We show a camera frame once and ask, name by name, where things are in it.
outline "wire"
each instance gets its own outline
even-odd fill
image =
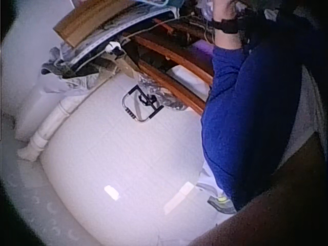
[[[142,30],[140,30],[140,31],[137,31],[137,32],[135,32],[135,33],[130,34],[129,36],[126,36],[126,37],[123,38],[122,41],[126,41],[126,40],[128,40],[129,38],[131,38],[131,37],[133,37],[133,36],[135,36],[135,35],[138,35],[138,34],[140,34],[140,33],[150,31],[150,30],[154,29],[155,27],[158,27],[158,26],[160,26],[160,25],[162,25],[162,24],[164,24],[164,23],[168,23],[168,22],[176,21],[176,20],[178,20],[178,19],[182,19],[182,18],[187,18],[187,17],[192,16],[192,15],[194,15],[194,12],[192,12],[192,13],[189,14],[189,15],[181,16],[181,17],[179,17],[179,18],[173,18],[173,19],[164,20],[163,22],[157,23],[156,25],[154,25],[154,26],[152,26],[152,27],[150,27],[150,28],[142,29]]]
[[[181,19],[181,18],[187,18],[187,17],[192,16],[192,15],[194,15],[194,12],[192,12],[192,13],[189,14],[189,15],[181,16],[181,17],[179,17],[179,18],[173,18],[173,19],[165,20],[165,21],[163,21],[163,22],[157,23],[156,25],[152,26],[151,28],[142,29],[142,30],[140,30],[140,31],[137,31],[137,32],[135,32],[135,33],[132,33],[132,34],[130,34],[130,35],[127,36],[127,37],[123,37],[123,39],[121,40],[121,44],[123,44],[125,41],[128,41],[129,38],[131,38],[131,37],[133,37],[133,36],[135,36],[135,35],[138,35],[138,34],[143,33],[143,32],[150,31],[150,30],[154,29],[155,27],[158,27],[158,26],[160,26],[160,25],[162,25],[162,24],[164,24],[164,23],[168,23],[168,22],[176,21],[176,20]],[[104,52],[105,52],[105,49],[102,50],[100,53],[96,54],[95,56],[91,57],[90,59],[86,60],[84,63],[82,63],[82,64],[76,69],[75,72],[78,72],[78,71],[79,71],[84,65],[86,65],[87,63],[89,63],[89,62],[92,61],[93,59],[97,58],[98,56],[102,55]]]
[[[90,59],[86,60],[84,63],[82,63],[75,71],[75,73],[77,73],[84,65],[86,65],[87,63],[89,63],[90,61],[92,61],[93,59],[96,59],[98,56],[104,54],[105,49],[102,50],[101,52],[99,52],[98,54],[96,54],[95,56],[91,57]]]
[[[207,33],[207,28],[208,28],[208,24],[209,24],[209,21],[206,20],[206,27],[205,27],[205,32],[204,32],[204,38],[205,38],[206,42],[210,44],[209,40],[207,39],[207,35],[206,35],[206,33]]]

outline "blue sleeve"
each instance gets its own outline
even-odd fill
[[[202,116],[205,159],[237,210],[269,185],[288,143],[301,66],[275,42],[246,59],[215,48],[213,88]]]

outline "cloth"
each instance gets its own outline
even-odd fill
[[[319,133],[321,145],[327,158],[327,114],[323,108],[320,93],[313,77],[305,66],[302,67],[302,86],[295,122],[289,142],[278,169],[295,154],[313,133]],[[204,161],[196,187],[213,197],[222,195],[223,190],[217,185],[215,176]]]
[[[279,167],[299,106],[302,64],[318,84],[323,81],[315,31],[291,28],[274,30],[247,57],[241,49],[214,49],[213,88],[201,119],[203,152],[236,210],[268,188]]]
[[[40,83],[46,93],[60,93],[65,96],[85,95],[96,86],[98,71],[81,71],[77,76],[60,58],[60,50],[54,47],[49,52],[49,60],[42,64]]]

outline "sneaker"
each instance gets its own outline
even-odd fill
[[[217,211],[223,214],[236,214],[237,211],[234,208],[232,201],[225,196],[223,193],[220,197],[210,196],[207,201],[210,205],[212,205]]]

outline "wooden plank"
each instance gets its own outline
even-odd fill
[[[143,33],[132,37],[138,44],[145,46],[172,61],[184,66],[208,85],[213,82],[212,58],[197,49],[184,49],[165,38],[157,37],[150,33]]]
[[[175,30],[181,31],[181,32],[185,32],[185,33],[189,33],[190,35],[206,40],[205,39],[205,30],[197,27],[197,26],[192,26],[190,24],[184,23],[184,22],[172,22],[172,23],[167,23],[168,26],[174,28]],[[210,31],[206,32],[206,38],[210,43],[213,43],[213,37],[212,34],[210,33]]]
[[[138,63],[140,70],[152,77],[161,86],[168,89],[173,95],[179,98],[185,105],[191,107],[199,115],[203,114],[205,108],[205,102],[200,99],[197,95],[187,89],[185,86],[180,84],[175,79],[152,67],[143,60],[139,60]]]
[[[133,4],[130,0],[88,0],[58,22],[54,31],[76,47],[103,23]]]

